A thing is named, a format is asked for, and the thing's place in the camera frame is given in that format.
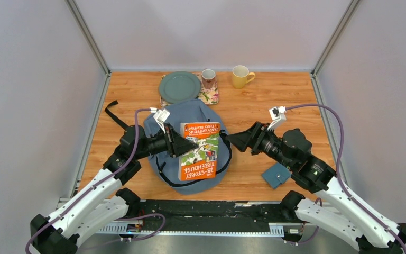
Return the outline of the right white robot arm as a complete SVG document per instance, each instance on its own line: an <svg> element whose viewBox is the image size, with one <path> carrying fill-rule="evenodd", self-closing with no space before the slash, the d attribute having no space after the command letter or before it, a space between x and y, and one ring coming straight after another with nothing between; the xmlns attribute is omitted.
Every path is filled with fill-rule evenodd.
<svg viewBox="0 0 406 254"><path fill-rule="evenodd" d="M334 234L359 253L404 253L406 223L396 223L367 205L339 180L335 170L311 153L312 144L299 129L277 137L268 125L255 122L248 130L227 140L240 152L264 153L291 172L301 188L327 201L338 213L290 191L281 202L280 214L288 222L297 218Z"/></svg>

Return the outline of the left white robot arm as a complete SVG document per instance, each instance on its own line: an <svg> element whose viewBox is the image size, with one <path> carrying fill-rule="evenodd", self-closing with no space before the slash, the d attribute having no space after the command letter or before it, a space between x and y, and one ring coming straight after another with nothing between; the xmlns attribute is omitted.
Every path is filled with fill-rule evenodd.
<svg viewBox="0 0 406 254"><path fill-rule="evenodd" d="M33 246L39 253L76 253L94 233L117 219L141 220L140 198L124 185L141 169L140 159L165 152L179 157L197 144L183 138L166 123L147 137L139 125L125 129L119 146L94 179L71 200L48 216L38 214L31 223Z"/></svg>

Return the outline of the blue-grey fabric backpack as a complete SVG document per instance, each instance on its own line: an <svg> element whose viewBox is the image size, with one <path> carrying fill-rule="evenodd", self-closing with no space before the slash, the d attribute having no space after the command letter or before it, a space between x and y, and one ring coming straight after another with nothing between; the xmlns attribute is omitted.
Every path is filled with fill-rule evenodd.
<svg viewBox="0 0 406 254"><path fill-rule="evenodd" d="M232 159L232 149L230 142L226 139L227 131L220 116L218 116L212 109L210 109L205 103L198 99L192 99L190 101L175 103L164 107L170 111L170 116L165 121L172 125L173 129L181 134L181 123L192 122L219 122L219 146L217 155L217 170L214 178L180 181L178 179L179 157L172 158L165 152L158 153L153 156L146 157L158 177L174 189L176 192L183 195L196 194L207 191L216 185L218 185L228 171L230 161ZM130 126L114 115L109 109L105 109L105 112L119 125L124 131ZM133 125L139 125L144 129L145 135L151 137L160 131L160 127L157 125L151 113L140 125L135 122Z"/></svg>

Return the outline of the orange treehouse paperback book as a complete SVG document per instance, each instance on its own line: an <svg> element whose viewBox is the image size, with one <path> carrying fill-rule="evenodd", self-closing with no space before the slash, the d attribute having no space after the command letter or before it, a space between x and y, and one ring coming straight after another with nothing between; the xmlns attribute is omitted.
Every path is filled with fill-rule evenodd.
<svg viewBox="0 0 406 254"><path fill-rule="evenodd" d="M180 156L180 181L214 178L217 170L219 122L181 123L183 137L197 145Z"/></svg>

